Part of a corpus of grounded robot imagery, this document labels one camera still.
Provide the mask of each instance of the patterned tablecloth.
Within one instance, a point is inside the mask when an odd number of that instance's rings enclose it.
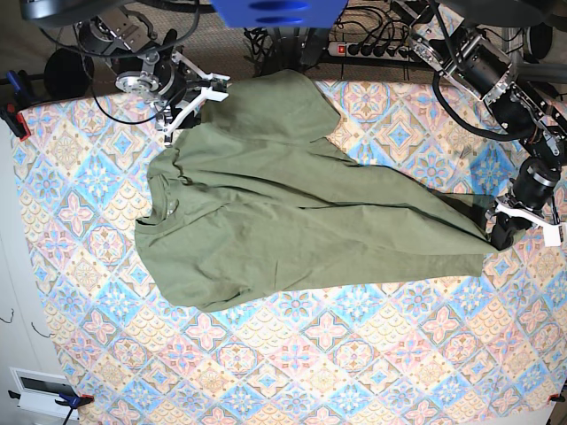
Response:
[[[344,116],[331,141],[362,164],[497,194],[525,158],[456,126],[430,87],[318,85]],[[147,113],[127,96],[103,106]],[[136,254],[146,167],[163,149],[152,124],[117,125],[91,100],[24,116],[33,135],[12,142],[22,219],[63,371],[96,398],[83,423],[448,425],[540,409],[567,378],[566,246],[545,248],[539,230],[487,258],[480,279],[280,293],[204,314],[170,305]],[[565,181],[556,197],[565,219]]]

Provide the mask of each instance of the clamp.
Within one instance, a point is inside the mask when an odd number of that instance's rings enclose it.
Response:
[[[92,396],[82,396],[82,397],[67,396],[66,394],[61,394],[61,393],[59,393],[59,396],[61,398],[63,398],[64,401],[55,400],[55,403],[57,403],[60,406],[70,407],[69,413],[67,414],[67,417],[63,421],[63,425],[67,424],[67,422],[69,421],[69,418],[71,417],[71,414],[73,413],[73,410],[76,410],[81,406],[89,405],[90,403],[95,401],[95,398],[92,397]]]

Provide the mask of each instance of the green shirt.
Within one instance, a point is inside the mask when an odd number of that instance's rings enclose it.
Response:
[[[339,114],[285,71],[229,88],[151,163],[136,248],[173,305],[223,310],[279,290],[480,275],[473,221],[324,137]]]

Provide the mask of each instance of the black cable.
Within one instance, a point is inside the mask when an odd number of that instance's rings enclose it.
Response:
[[[466,68],[465,68],[464,64],[457,57],[456,50],[454,49],[454,46],[453,46],[453,41],[451,40],[451,36],[449,35],[449,32],[447,31],[447,27],[445,27],[445,22],[443,21],[443,17],[441,16],[441,13],[439,12],[439,8],[437,7],[437,3],[435,2],[435,0],[428,0],[428,2],[429,2],[431,9],[433,10],[433,13],[435,14],[435,18],[437,19],[439,26],[441,27],[441,31],[443,32],[443,37],[445,38],[445,44],[447,45],[447,50],[449,50],[449,55],[451,56],[451,59],[453,60],[454,64],[459,69],[459,71],[464,72],[466,70]]]
[[[109,119],[111,119],[112,121],[118,122],[119,124],[124,124],[126,126],[139,126],[140,124],[145,124],[146,122],[150,122],[151,120],[155,120],[156,118],[158,118],[158,116],[163,113],[167,107],[171,104],[171,102],[180,94],[182,93],[182,91],[185,89],[185,87],[183,87],[182,89],[180,89],[173,97],[171,97],[165,104],[165,106],[158,112],[154,113],[151,117],[146,118],[145,120],[140,120],[140,121],[123,121],[123,120],[119,120],[118,118],[113,117],[110,113],[108,113],[107,111],[105,111],[103,109],[103,106],[98,102],[97,99],[97,94],[95,93],[95,90],[93,88],[93,83],[90,83],[89,86],[90,89],[90,94],[92,95],[92,98],[95,100],[95,104],[97,104],[98,109],[100,110],[100,112],[102,112],[104,115],[106,115]]]
[[[199,6],[199,0],[195,0],[195,5],[197,7]],[[100,53],[93,53],[93,52],[90,52],[90,51],[86,51],[84,49],[78,49],[74,46],[69,46],[67,44],[63,44],[62,42],[58,42],[51,35],[47,34],[47,32],[45,32],[44,29],[40,28],[39,30],[45,36],[45,38],[47,38],[52,43],[55,43],[61,49],[70,50],[74,53],[78,53],[79,55],[88,56],[90,58],[128,59],[128,58],[138,58],[140,56],[144,56],[144,55],[147,55],[149,53],[167,50],[167,49],[170,49],[170,48],[176,46],[177,44],[183,43],[185,40],[187,40],[189,37],[191,37],[193,35],[193,33],[197,30],[198,23],[199,23],[199,17],[200,17],[200,12],[199,12],[199,9],[197,8],[197,10],[195,10],[195,13],[193,14],[193,23],[191,25],[191,28],[189,28],[189,30],[181,38],[178,38],[177,40],[173,40],[172,42],[167,42],[167,43],[163,44],[162,46],[152,47],[150,49],[141,50],[141,51],[138,51],[138,52],[135,52],[135,53],[134,52],[133,53],[119,53],[119,54],[110,54],[110,55],[102,55]]]
[[[518,36],[519,36],[520,34],[522,34],[522,33],[524,32],[524,29],[523,29],[523,28],[520,28],[520,29],[518,30],[518,32],[516,33],[516,35],[514,35],[512,38],[508,39],[508,38],[502,37],[500,34],[498,34],[496,31],[494,31],[494,30],[492,30],[492,29],[490,29],[490,28],[480,28],[480,30],[482,30],[482,31],[488,31],[489,33],[493,33],[493,34],[496,35],[498,38],[500,38],[503,42],[506,42],[506,43],[513,42],[514,40],[516,40],[516,39],[518,38]]]
[[[449,116],[456,121],[461,127],[465,130],[471,132],[473,135],[478,135],[479,137],[484,137],[486,139],[492,139],[497,142],[512,142],[513,140],[520,140],[530,137],[533,134],[533,129],[527,129],[524,132],[518,135],[504,135],[502,133],[494,133],[490,130],[483,130],[482,128],[476,128],[469,124],[467,121],[463,120],[457,112],[451,107],[448,101],[443,97],[441,93],[441,89],[439,87],[439,82],[441,81],[441,77],[439,73],[435,73],[433,75],[433,93],[435,93],[435,97],[443,107],[443,109],[449,114]]]
[[[520,50],[520,49],[523,49],[523,48],[524,48],[524,45],[522,44],[521,46],[516,47],[515,49],[512,49],[512,50],[510,50],[510,51],[507,51],[506,54],[509,55],[510,53],[514,53],[515,51]]]
[[[73,26],[73,31],[74,31],[74,36],[77,40],[77,44],[80,44],[81,42],[79,41],[79,35],[77,34],[77,30],[74,26]],[[177,93],[175,93],[172,97],[169,98],[169,100],[166,102],[166,104],[164,105],[164,107],[160,111],[156,112],[151,117],[146,118],[145,120],[140,120],[140,121],[119,120],[118,118],[113,117],[110,113],[105,111],[103,106],[98,102],[97,94],[95,93],[95,88],[94,88],[95,76],[89,74],[89,71],[87,70],[87,67],[85,66],[84,55],[81,55],[81,62],[82,62],[82,70],[90,80],[90,85],[89,85],[90,94],[92,95],[92,98],[95,100],[95,104],[97,104],[97,107],[100,110],[100,112],[102,112],[110,120],[118,122],[120,124],[127,125],[127,126],[139,126],[140,124],[145,124],[146,122],[149,122],[151,120],[156,119],[161,113],[163,113],[167,109],[167,107],[171,104],[171,102],[185,90],[185,87],[180,88]]]
[[[39,330],[37,330],[37,329],[35,328],[34,323],[33,323],[33,322],[31,322],[31,323],[32,323],[32,328],[34,329],[34,331],[35,331],[37,334],[39,334],[40,336],[43,336],[44,338],[51,338],[52,336],[55,336],[55,334],[54,334],[53,332],[50,332],[49,335],[44,335],[44,334],[42,334]]]
[[[6,323],[6,324],[8,324],[8,325],[9,325],[10,323],[12,323],[13,320],[14,320],[14,309],[13,309],[13,308],[12,308],[12,316],[10,317],[10,321],[7,321],[7,320],[2,319],[2,318],[0,317],[0,321],[3,321],[4,323]]]
[[[198,9],[201,15],[208,13],[216,13],[214,7],[210,4],[188,4],[188,3],[173,3],[163,0],[137,0],[138,3],[145,4],[146,6],[160,9],[161,11],[179,12],[179,13],[195,13]]]

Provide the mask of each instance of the red clamp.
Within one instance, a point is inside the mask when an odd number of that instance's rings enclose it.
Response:
[[[13,104],[0,107],[0,118],[8,124],[10,130],[23,142],[31,136],[29,127],[21,112],[16,112]]]

